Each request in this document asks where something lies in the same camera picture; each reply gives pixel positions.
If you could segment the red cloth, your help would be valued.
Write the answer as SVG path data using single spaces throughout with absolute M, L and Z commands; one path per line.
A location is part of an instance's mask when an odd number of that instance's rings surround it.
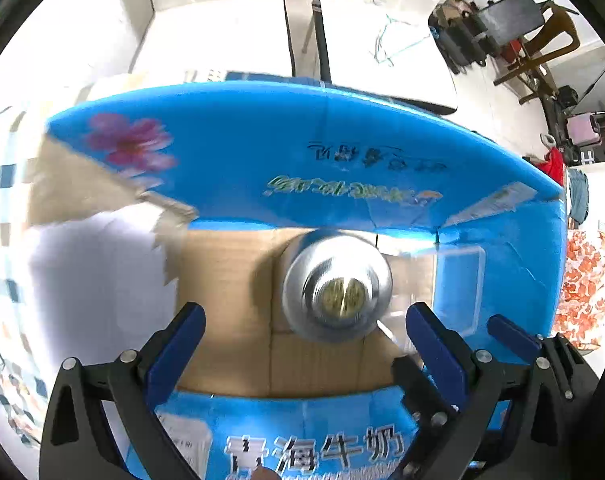
M 558 148 L 550 148 L 545 158 L 534 162 L 534 165 L 558 185 L 564 185 L 565 163 L 563 154 Z

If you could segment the silver tin gold emblem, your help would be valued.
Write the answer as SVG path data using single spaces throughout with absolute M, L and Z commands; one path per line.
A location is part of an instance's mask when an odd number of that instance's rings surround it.
M 278 270 L 284 318 L 307 340 L 341 344 L 368 336 L 391 303 L 391 267 L 374 244 L 355 234 L 300 234 L 278 258 Z

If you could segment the left white padded chair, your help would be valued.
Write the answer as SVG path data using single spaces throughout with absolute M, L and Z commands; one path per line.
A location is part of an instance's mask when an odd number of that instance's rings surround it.
M 290 77 L 285 0 L 152 0 L 132 73 L 229 70 Z

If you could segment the clear acrylic box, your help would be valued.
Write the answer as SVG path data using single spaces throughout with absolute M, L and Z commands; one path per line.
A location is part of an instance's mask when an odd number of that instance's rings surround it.
M 379 322 L 390 340 L 398 346 L 407 343 L 406 310 L 420 301 L 450 330 L 463 337 L 476 332 L 486 263 L 483 248 L 387 235 L 377 239 L 377 248 L 393 276 L 391 302 Z

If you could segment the black weight bench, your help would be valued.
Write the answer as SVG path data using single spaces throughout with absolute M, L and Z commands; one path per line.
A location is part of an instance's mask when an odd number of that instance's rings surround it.
M 455 75 L 472 64 L 485 66 L 488 55 L 498 56 L 511 41 L 543 24 L 541 4 L 534 0 L 489 2 L 456 18 L 446 18 L 440 6 L 429 19 L 436 46 Z

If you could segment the blue cardboard milk box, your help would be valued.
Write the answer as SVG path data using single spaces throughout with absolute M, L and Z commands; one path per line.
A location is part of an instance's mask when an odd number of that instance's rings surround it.
M 324 344 L 298 336 L 278 299 L 278 258 L 335 230 L 477 245 L 477 330 L 502 314 L 551 330 L 565 261 L 557 182 L 446 119 L 343 89 L 274 80 L 190 82 L 91 98 L 48 118 L 32 194 L 48 214 L 34 284 L 54 356 L 83 365 L 140 350 L 184 304 L 206 330 L 155 414 L 196 479 L 395 479 L 417 434 L 394 382 L 419 354 L 379 327 Z M 533 437 L 557 455 L 546 358 Z

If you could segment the white padded chair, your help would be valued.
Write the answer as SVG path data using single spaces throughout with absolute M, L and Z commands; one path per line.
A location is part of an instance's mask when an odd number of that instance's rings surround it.
M 320 78 L 448 115 L 453 75 L 429 19 L 446 0 L 312 0 Z
M 290 77 L 285 0 L 152 0 L 132 73 L 229 70 Z

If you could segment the orange floral cloth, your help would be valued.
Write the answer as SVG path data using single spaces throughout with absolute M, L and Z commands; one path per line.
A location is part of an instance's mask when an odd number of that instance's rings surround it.
M 561 294 L 552 325 L 580 352 L 605 339 L 605 233 L 569 230 Z

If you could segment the right white padded chair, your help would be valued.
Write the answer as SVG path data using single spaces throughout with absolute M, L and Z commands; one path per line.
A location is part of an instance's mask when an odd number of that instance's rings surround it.
M 448 115 L 453 75 L 429 19 L 446 0 L 312 0 L 320 78 Z

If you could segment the plaid checkered cloth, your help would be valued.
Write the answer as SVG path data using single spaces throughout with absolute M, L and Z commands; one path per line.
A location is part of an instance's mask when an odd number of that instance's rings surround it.
M 48 386 L 28 339 L 33 300 L 22 284 L 27 272 L 18 242 L 42 136 L 23 129 L 24 118 L 19 108 L 0 110 L 0 413 L 23 445 L 38 448 Z

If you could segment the pink box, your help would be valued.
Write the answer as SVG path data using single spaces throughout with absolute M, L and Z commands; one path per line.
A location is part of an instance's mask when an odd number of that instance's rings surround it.
M 577 148 L 598 144 L 601 140 L 600 126 L 595 113 L 568 117 L 566 128 L 568 137 Z

